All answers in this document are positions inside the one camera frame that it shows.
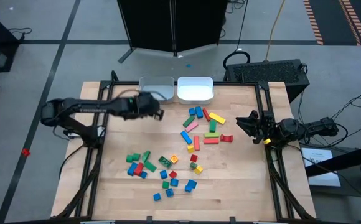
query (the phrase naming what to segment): blue cube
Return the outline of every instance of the blue cube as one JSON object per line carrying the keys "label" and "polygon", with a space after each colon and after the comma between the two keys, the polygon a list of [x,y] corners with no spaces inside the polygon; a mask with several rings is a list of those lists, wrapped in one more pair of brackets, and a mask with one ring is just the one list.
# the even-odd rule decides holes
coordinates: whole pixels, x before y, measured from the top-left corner
{"label": "blue cube", "polygon": [[187,183],[188,186],[191,186],[192,188],[195,189],[195,186],[197,185],[197,182],[194,180],[189,180]]}
{"label": "blue cube", "polygon": [[160,175],[161,175],[161,179],[165,179],[165,178],[168,177],[168,176],[167,176],[167,172],[166,172],[165,170],[160,171]]}
{"label": "blue cube", "polygon": [[190,114],[191,116],[195,115],[195,109],[194,109],[194,108],[190,108],[190,109],[189,109],[189,114]]}
{"label": "blue cube", "polygon": [[142,173],[141,173],[141,177],[142,177],[142,178],[144,178],[144,179],[145,179],[147,175],[148,175],[148,173],[147,173],[147,172],[142,171]]}
{"label": "blue cube", "polygon": [[195,113],[197,114],[197,118],[203,118],[203,110],[201,109],[201,106],[195,107]]}
{"label": "blue cube", "polygon": [[193,188],[191,187],[191,186],[189,186],[189,185],[186,185],[186,187],[185,187],[185,191],[186,192],[191,192],[193,190]]}
{"label": "blue cube", "polygon": [[174,186],[174,187],[177,187],[177,186],[178,186],[178,183],[179,183],[179,180],[177,180],[177,179],[171,179],[170,185],[171,185],[171,186]]}
{"label": "blue cube", "polygon": [[167,197],[172,197],[172,196],[174,196],[174,190],[173,189],[167,189],[166,194],[167,194]]}
{"label": "blue cube", "polygon": [[137,166],[137,163],[133,162],[131,164],[131,167],[128,169],[128,175],[133,176],[133,172],[135,172]]}
{"label": "blue cube", "polygon": [[160,193],[156,193],[155,195],[153,195],[154,201],[157,202],[158,200],[161,199],[161,195]]}

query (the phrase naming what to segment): toy block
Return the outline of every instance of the toy block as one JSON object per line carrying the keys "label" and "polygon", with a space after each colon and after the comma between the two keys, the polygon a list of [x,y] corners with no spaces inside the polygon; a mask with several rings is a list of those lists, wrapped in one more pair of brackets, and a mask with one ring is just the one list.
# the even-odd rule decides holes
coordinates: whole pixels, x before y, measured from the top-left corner
{"label": "toy block", "polygon": [[210,113],[210,118],[216,120],[220,124],[225,124],[225,121],[226,121],[225,119],[223,119],[222,117],[214,114],[213,112]]}
{"label": "toy block", "polygon": [[232,142],[233,141],[233,136],[224,136],[224,135],[220,135],[220,141],[224,141],[224,142]]}
{"label": "toy block", "polygon": [[188,151],[189,153],[194,152],[194,146],[187,146],[187,151]]}
{"label": "toy block", "polygon": [[167,158],[165,158],[164,156],[161,156],[160,159],[158,159],[158,161],[167,168],[170,168],[172,166],[172,162],[169,161]]}
{"label": "toy block", "polygon": [[192,140],[191,140],[191,138],[187,135],[186,131],[182,131],[180,134],[182,135],[183,139],[185,139],[185,141],[186,141],[187,144],[192,144]]}
{"label": "toy block", "polygon": [[199,151],[200,150],[200,137],[194,136],[194,150]]}
{"label": "toy block", "polygon": [[139,158],[141,157],[141,155],[139,153],[134,153],[133,154],[133,160],[134,161],[139,161]]}
{"label": "toy block", "polygon": [[143,166],[143,163],[140,162],[140,163],[136,166],[136,169],[135,169],[135,171],[133,172],[133,174],[140,176],[141,173],[142,173],[143,167],[144,167],[144,166]]}
{"label": "toy block", "polygon": [[193,188],[192,188],[191,186],[189,186],[189,185],[186,185],[186,186],[185,186],[185,191],[186,191],[186,192],[189,192],[189,193],[190,193],[192,190],[193,190]]}
{"label": "toy block", "polygon": [[208,115],[207,109],[203,108],[203,114],[205,116],[205,119],[207,119],[207,121],[211,120],[210,115]]}
{"label": "toy block", "polygon": [[178,161],[178,157],[176,157],[175,155],[172,155],[170,160],[173,164],[175,164]]}
{"label": "toy block", "polygon": [[189,133],[191,130],[195,129],[199,124],[196,121],[193,121],[188,127],[185,128],[186,132]]}
{"label": "toy block", "polygon": [[189,109],[189,114],[190,114],[191,116],[195,115],[195,109],[194,109],[194,108],[190,108],[190,109]]}
{"label": "toy block", "polygon": [[203,111],[201,110],[201,106],[195,107],[195,113],[198,119],[203,118]]}
{"label": "toy block", "polygon": [[163,181],[162,182],[162,188],[168,189],[169,188],[169,182],[168,181]]}
{"label": "toy block", "polygon": [[156,171],[156,169],[157,169],[157,167],[156,167],[155,165],[153,165],[153,164],[152,164],[151,162],[149,162],[149,161],[146,161],[146,162],[144,163],[144,166],[145,166],[146,169],[150,170],[151,172],[154,172],[154,171]]}
{"label": "toy block", "polygon": [[154,201],[157,202],[158,200],[161,199],[161,195],[160,193],[156,193],[155,195],[153,195]]}
{"label": "toy block", "polygon": [[203,172],[203,167],[202,167],[202,166],[197,166],[197,167],[194,169],[194,172],[195,172],[197,175],[200,175],[201,172]]}
{"label": "toy block", "polygon": [[197,182],[194,181],[194,180],[189,180],[189,181],[187,182],[187,186],[190,186],[190,187],[192,187],[193,189],[195,189],[195,186],[197,186]]}
{"label": "toy block", "polygon": [[214,133],[215,130],[216,130],[216,128],[217,128],[217,122],[214,121],[214,120],[211,120],[211,121],[210,121],[210,132],[211,132],[211,133]]}
{"label": "toy block", "polygon": [[198,165],[194,162],[190,163],[190,168],[195,169]]}
{"label": "toy block", "polygon": [[172,171],[172,172],[169,174],[169,176],[170,176],[171,178],[175,178],[176,175],[177,175],[177,173],[176,173],[175,171]]}
{"label": "toy block", "polygon": [[197,155],[192,155],[192,157],[190,158],[190,161],[192,162],[197,162]]}
{"label": "toy block", "polygon": [[171,186],[177,187],[178,184],[179,184],[179,180],[177,180],[177,179],[171,179],[171,183],[170,183]]}
{"label": "toy block", "polygon": [[132,162],[133,161],[133,156],[132,155],[127,155],[126,156],[126,162]]}
{"label": "toy block", "polygon": [[166,194],[167,194],[167,197],[172,197],[172,196],[174,196],[174,190],[173,189],[167,189]]}
{"label": "toy block", "polygon": [[168,176],[167,176],[167,172],[166,172],[165,170],[160,171],[160,176],[161,176],[161,179],[165,179],[165,178],[168,177]]}
{"label": "toy block", "polygon": [[146,162],[147,159],[149,159],[149,156],[150,156],[150,151],[147,150],[146,152],[143,153],[142,161]]}
{"label": "toy block", "polygon": [[219,138],[219,133],[205,133],[205,138]]}
{"label": "toy block", "polygon": [[187,118],[187,120],[183,123],[183,127],[188,127],[188,125],[194,121],[194,116],[190,116],[189,118]]}
{"label": "toy block", "polygon": [[137,163],[133,162],[131,164],[131,167],[129,167],[128,169],[128,175],[133,176],[133,172],[135,171],[137,166],[138,166]]}
{"label": "toy block", "polygon": [[219,144],[218,139],[204,139],[204,144]]}
{"label": "toy block", "polygon": [[145,179],[147,175],[148,175],[148,173],[147,173],[147,172],[142,171],[142,173],[141,173],[141,177],[142,177],[142,178],[144,178],[144,179]]}

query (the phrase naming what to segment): red cube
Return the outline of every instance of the red cube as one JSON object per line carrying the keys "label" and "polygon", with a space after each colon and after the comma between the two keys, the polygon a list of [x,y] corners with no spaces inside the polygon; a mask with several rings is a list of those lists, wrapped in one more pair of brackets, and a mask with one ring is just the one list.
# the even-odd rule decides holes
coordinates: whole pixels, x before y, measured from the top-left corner
{"label": "red cube", "polygon": [[135,169],[135,171],[133,172],[133,174],[138,175],[138,176],[141,176],[143,167],[144,167],[143,163],[140,162],[140,163],[136,166],[136,169]]}
{"label": "red cube", "polygon": [[169,176],[170,176],[171,178],[175,178],[176,175],[177,175],[177,173],[175,173],[175,171],[172,171],[172,172],[169,174]]}
{"label": "red cube", "polygon": [[197,155],[192,155],[192,157],[190,158],[190,161],[197,162]]}

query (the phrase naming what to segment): wooden table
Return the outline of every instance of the wooden table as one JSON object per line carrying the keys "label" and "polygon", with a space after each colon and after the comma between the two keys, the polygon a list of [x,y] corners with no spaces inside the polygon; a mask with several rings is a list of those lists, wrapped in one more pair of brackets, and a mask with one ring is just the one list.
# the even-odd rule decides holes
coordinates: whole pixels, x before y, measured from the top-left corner
{"label": "wooden table", "polygon": [[[98,87],[99,82],[85,82],[80,98],[96,99]],[[137,86],[115,86],[113,96],[130,88]],[[93,219],[145,220],[146,216],[152,215],[153,220],[227,221],[230,216],[235,216],[238,221],[276,220],[264,147],[253,144],[252,138],[236,125],[235,120],[237,116],[248,116],[251,110],[257,110],[254,88],[215,86],[214,90],[215,98],[204,107],[226,119],[224,125],[217,124],[217,131],[232,134],[233,142],[202,144],[209,123],[204,118],[198,119],[199,126],[189,135],[191,138],[196,134],[200,136],[201,150],[195,153],[199,157],[197,163],[204,168],[200,175],[190,170],[190,154],[180,135],[184,130],[182,123],[189,117],[188,109],[195,105],[182,105],[175,97],[173,103],[162,105],[165,114],[161,122],[152,118],[123,121],[110,116]],[[270,83],[270,94],[276,120],[292,118],[284,83]],[[92,114],[76,115],[77,120],[87,125],[92,124],[92,118]],[[81,144],[80,139],[71,140],[67,155]],[[157,171],[147,170],[147,179],[127,175],[130,164],[125,161],[126,155],[142,154],[146,150],[151,151],[149,160],[157,166]],[[61,212],[78,190],[85,154],[86,149],[82,149],[66,163],[52,215]],[[158,159],[161,156],[170,158],[173,154],[179,162],[170,170],[178,173],[179,186],[173,187],[175,196],[167,198],[159,175],[164,167]],[[290,190],[307,212],[316,216],[301,153],[289,147],[284,149],[283,159]],[[184,190],[189,179],[197,181],[197,188],[191,194]],[[158,192],[162,199],[155,202],[153,195]],[[279,197],[286,217],[281,190]],[[84,200],[83,214],[87,201]]]}

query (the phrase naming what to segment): red object on floor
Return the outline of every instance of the red object on floor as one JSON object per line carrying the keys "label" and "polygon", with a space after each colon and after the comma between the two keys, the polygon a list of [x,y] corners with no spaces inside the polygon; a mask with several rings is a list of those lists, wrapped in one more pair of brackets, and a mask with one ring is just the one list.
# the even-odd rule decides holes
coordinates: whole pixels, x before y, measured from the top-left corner
{"label": "red object on floor", "polygon": [[190,161],[197,162],[197,155],[192,155],[192,157],[190,158]]}
{"label": "red object on floor", "polygon": [[21,151],[21,154],[23,154],[24,156],[29,156],[31,153],[30,153],[30,151],[28,150],[28,149],[23,149],[22,151]]}
{"label": "red object on floor", "polygon": [[176,173],[175,171],[172,171],[172,172],[169,174],[169,176],[170,176],[171,178],[175,178],[176,175],[177,175],[177,173]]}
{"label": "red object on floor", "polygon": [[225,142],[232,142],[233,141],[233,136],[224,136],[224,135],[220,135],[220,141],[225,141]]}
{"label": "red object on floor", "polygon": [[205,119],[207,119],[207,121],[211,120],[210,115],[208,115],[207,109],[203,108],[203,114],[205,116]]}
{"label": "red object on floor", "polygon": [[204,144],[219,144],[218,139],[204,139]]}
{"label": "red object on floor", "polygon": [[140,176],[141,173],[142,173],[143,167],[144,167],[144,166],[143,166],[143,163],[140,162],[140,163],[136,166],[135,171],[133,172],[133,174]]}
{"label": "red object on floor", "polygon": [[194,150],[199,151],[200,150],[200,138],[199,136],[194,136]]}

